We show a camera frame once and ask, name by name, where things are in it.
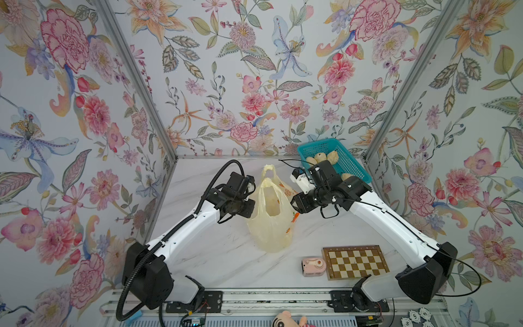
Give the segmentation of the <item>yellow pear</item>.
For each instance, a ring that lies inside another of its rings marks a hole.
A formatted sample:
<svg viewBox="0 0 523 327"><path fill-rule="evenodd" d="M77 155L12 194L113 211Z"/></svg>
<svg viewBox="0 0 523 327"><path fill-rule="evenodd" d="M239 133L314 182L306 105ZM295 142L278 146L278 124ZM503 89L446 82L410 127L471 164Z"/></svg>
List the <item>yellow pear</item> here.
<svg viewBox="0 0 523 327"><path fill-rule="evenodd" d="M307 157L306 158L306 162L312 166L316 165L317 164L317 160L315 158L312 158L312 157Z"/></svg>
<svg viewBox="0 0 523 327"><path fill-rule="evenodd" d="M314 156L314 159L316 160L317 163L324 162L327 160L327 155L325 153L317 153Z"/></svg>
<svg viewBox="0 0 523 327"><path fill-rule="evenodd" d="M346 181L347 179L349 179L351 177L353 177L353 174L350 174L350 173L343 173L341 175L341 178L342 178L343 181Z"/></svg>
<svg viewBox="0 0 523 327"><path fill-rule="evenodd" d="M327 155L327 160L332 164L335 165L339 161L339 153L337 151L331 151Z"/></svg>

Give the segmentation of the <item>yellow translucent plastic bag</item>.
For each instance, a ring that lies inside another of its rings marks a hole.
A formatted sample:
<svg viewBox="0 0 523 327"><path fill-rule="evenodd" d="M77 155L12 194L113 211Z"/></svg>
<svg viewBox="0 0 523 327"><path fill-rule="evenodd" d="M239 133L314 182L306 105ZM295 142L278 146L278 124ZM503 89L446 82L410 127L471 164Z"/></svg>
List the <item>yellow translucent plastic bag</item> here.
<svg viewBox="0 0 523 327"><path fill-rule="evenodd" d="M250 196L256 203L247 220L251 237L262 251L277 253L291 245L298 213L290 200L296 194L278 177L275 166L264 166L261 181Z"/></svg>

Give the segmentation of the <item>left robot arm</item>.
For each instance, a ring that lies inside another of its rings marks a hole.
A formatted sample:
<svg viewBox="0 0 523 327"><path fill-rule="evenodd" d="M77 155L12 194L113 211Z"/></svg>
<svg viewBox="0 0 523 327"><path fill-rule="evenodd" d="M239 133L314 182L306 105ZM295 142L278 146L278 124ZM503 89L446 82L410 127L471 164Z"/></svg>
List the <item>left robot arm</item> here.
<svg viewBox="0 0 523 327"><path fill-rule="evenodd" d="M232 172L227 183L210 184L195 208L171 230L147 244L132 245L125 258L118 320L128 319L143 307L156 309L166 302L199 308L205 288L193 277L175 271L177 256L208 227L235 216L250 218L256 203L250 196L255 189L254 177Z"/></svg>

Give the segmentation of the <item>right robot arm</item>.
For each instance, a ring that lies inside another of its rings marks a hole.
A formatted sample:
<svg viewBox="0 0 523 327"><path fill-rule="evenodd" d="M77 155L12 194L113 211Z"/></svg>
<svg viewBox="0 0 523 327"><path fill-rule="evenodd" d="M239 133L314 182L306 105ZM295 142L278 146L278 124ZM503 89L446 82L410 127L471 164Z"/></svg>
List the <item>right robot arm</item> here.
<svg viewBox="0 0 523 327"><path fill-rule="evenodd" d="M323 161L309 169L295 168L291 181L301 190L291 200L300 214L330 205L335 211L344 209L378 232L406 262L399 271L361 278L346 297L355 310L367 311L396 297L427 305L448 280L458 254L455 246L438 243L415 229L361 178L343 178L330 162Z"/></svg>

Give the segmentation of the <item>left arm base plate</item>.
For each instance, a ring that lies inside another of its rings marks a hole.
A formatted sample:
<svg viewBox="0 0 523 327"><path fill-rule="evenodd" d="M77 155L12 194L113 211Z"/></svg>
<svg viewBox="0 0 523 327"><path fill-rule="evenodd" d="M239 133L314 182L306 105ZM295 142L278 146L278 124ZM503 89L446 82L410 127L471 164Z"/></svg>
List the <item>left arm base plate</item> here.
<svg viewBox="0 0 523 327"><path fill-rule="evenodd" d="M221 313L223 305L222 291L204 291L200 297L194 299L189 304L182 302L168 302L166 304L166 313Z"/></svg>

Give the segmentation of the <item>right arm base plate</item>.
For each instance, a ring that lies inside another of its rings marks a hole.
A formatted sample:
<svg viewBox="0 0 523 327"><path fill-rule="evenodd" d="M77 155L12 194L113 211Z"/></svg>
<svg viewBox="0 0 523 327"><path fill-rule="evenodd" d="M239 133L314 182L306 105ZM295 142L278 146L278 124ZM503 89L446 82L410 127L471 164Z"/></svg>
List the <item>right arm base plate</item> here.
<svg viewBox="0 0 523 327"><path fill-rule="evenodd" d="M332 290L328 306L335 313L387 313L390 311L386 301L373 302L362 292L353 290Z"/></svg>

